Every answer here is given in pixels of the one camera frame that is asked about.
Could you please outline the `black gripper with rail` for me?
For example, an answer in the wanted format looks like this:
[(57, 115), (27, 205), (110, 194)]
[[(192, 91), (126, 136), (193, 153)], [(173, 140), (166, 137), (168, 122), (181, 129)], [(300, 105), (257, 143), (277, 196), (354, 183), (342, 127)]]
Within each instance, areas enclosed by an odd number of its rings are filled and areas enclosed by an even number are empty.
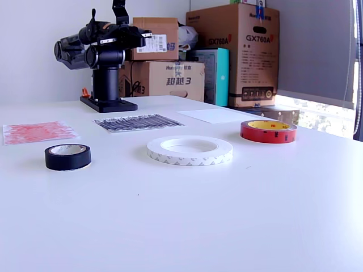
[(116, 43), (123, 47), (147, 47), (152, 43), (153, 34), (144, 29), (126, 24), (100, 24), (97, 26), (97, 45)]

